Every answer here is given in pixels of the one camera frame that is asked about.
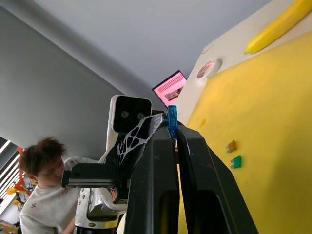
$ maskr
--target yellow board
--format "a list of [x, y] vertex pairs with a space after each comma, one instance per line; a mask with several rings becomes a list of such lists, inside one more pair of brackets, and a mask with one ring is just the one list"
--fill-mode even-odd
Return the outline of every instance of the yellow board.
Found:
[[232, 172], [261, 234], [312, 233], [312, 33], [209, 78], [188, 127], [228, 167], [242, 155]]

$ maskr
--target green fuse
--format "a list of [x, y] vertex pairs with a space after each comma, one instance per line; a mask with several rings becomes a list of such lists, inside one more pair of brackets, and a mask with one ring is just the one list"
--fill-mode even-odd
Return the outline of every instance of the green fuse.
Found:
[[233, 159], [231, 160], [231, 163], [232, 163], [232, 165], [231, 165], [231, 168], [232, 168], [232, 169], [242, 167], [242, 156], [239, 155], [239, 156], [233, 158]]

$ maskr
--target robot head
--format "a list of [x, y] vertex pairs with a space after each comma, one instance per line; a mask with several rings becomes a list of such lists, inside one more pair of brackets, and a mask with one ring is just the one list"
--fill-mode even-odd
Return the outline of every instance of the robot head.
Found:
[[141, 119], [151, 115], [152, 103], [148, 99], [119, 95], [113, 102], [112, 127], [117, 133], [128, 133]]
[[122, 141], [122, 137], [136, 127], [141, 119], [150, 116], [151, 112], [152, 103], [148, 99], [113, 96], [108, 117], [106, 152], [99, 163], [104, 163], [108, 153]]

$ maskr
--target white ceiling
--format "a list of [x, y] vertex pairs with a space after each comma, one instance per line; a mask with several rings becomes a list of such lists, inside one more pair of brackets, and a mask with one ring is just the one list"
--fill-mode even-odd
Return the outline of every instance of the white ceiling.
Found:
[[176, 70], [188, 76], [209, 42], [270, 0], [30, 2], [151, 88]]

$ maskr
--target camera lens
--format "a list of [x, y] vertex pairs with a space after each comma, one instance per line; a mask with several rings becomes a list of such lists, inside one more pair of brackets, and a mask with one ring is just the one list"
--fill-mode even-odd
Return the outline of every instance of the camera lens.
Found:
[[122, 118], [126, 118], [126, 117], [128, 117], [128, 116], [129, 116], [129, 113], [128, 113], [127, 111], [121, 112], [121, 117], [122, 117]]
[[140, 120], [143, 119], [144, 117], [145, 117], [145, 115], [142, 113], [138, 113], [138, 115], [137, 115], [137, 118]]

